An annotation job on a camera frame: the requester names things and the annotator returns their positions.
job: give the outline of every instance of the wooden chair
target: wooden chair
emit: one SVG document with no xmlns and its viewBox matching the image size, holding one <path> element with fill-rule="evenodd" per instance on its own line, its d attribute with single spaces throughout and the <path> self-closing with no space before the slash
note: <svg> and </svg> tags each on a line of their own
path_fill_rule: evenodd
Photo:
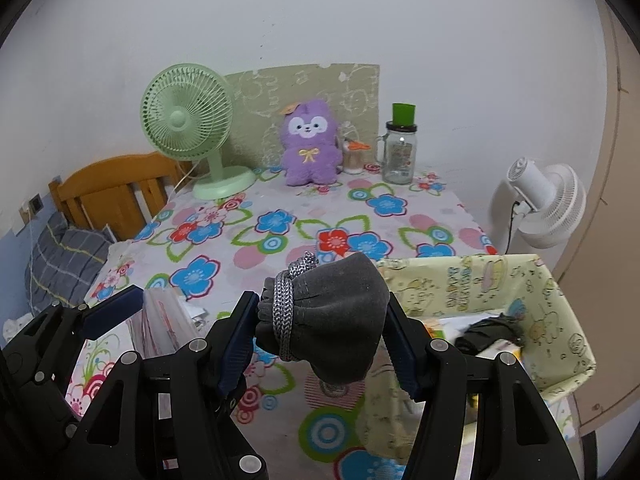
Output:
<svg viewBox="0 0 640 480">
<path fill-rule="evenodd" d="M 109 224 L 120 240 L 135 237 L 146 221 L 132 185 L 142 190 L 146 206 L 155 216 L 166 204 L 162 178 L 176 186 L 182 177 L 178 162 L 158 152 L 123 155 L 95 162 L 76 171 L 65 182 L 49 184 L 59 211 L 83 229 Z"/>
</svg>

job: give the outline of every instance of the plastic bag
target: plastic bag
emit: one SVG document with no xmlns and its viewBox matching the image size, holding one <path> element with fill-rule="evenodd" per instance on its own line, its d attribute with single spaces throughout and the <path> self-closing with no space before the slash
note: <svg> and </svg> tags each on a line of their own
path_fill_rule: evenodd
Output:
<svg viewBox="0 0 640 480">
<path fill-rule="evenodd" d="M 172 288 L 148 288 L 142 310 L 127 319 L 133 348 L 143 357 L 172 354 L 200 337 Z"/>
</svg>

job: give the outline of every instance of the wooden door frame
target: wooden door frame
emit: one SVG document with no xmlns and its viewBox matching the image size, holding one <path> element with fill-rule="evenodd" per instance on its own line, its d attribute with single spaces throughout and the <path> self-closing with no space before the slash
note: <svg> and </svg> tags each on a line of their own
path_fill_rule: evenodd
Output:
<svg viewBox="0 0 640 480">
<path fill-rule="evenodd" d="M 618 39 L 614 29 L 614 22 L 617 18 L 613 14 L 604 0 L 596 0 L 600 23 L 604 34 L 605 56 L 607 63 L 607 103 L 604 118 L 604 129 L 602 131 L 602 142 L 600 143 L 600 153 L 593 180 L 587 192 L 587 205 L 584 217 L 569 238 L 558 263 L 552 273 L 558 283 L 561 283 L 562 276 L 574 259 L 580 244 L 587 235 L 593 217 L 596 213 L 598 202 L 602 199 L 602 191 L 607 183 L 609 168 L 613 151 L 616 146 L 618 136 L 618 122 L 620 120 L 620 54 L 618 51 Z"/>
</svg>

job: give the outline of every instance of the yellow cartoon fabric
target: yellow cartoon fabric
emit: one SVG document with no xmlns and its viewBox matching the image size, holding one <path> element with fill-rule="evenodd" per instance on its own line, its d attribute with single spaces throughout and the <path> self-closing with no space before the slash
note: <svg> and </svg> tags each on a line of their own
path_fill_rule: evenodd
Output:
<svg viewBox="0 0 640 480">
<path fill-rule="evenodd" d="M 525 333 L 523 365 L 547 405 L 573 392 L 595 372 L 584 332 L 535 254 L 381 260 L 378 269 L 408 316 L 505 312 L 516 317 Z M 366 378 L 366 409 L 358 430 L 369 452 L 401 462 L 408 458 L 417 428 L 402 420 L 407 399 L 381 343 Z M 474 434 L 475 425 L 469 424 L 465 443 Z"/>
</svg>

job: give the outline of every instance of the gray plaid pillowcase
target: gray plaid pillowcase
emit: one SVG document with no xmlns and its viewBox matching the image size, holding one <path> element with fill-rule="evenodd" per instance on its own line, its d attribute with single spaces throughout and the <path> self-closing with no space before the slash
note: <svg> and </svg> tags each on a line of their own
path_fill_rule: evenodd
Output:
<svg viewBox="0 0 640 480">
<path fill-rule="evenodd" d="M 33 247 L 33 265 L 30 262 L 25 272 L 32 311 L 43 311 L 53 300 L 66 306 L 82 303 L 110 245 L 101 232 L 69 226 L 62 213 L 54 213 Z"/>
</svg>

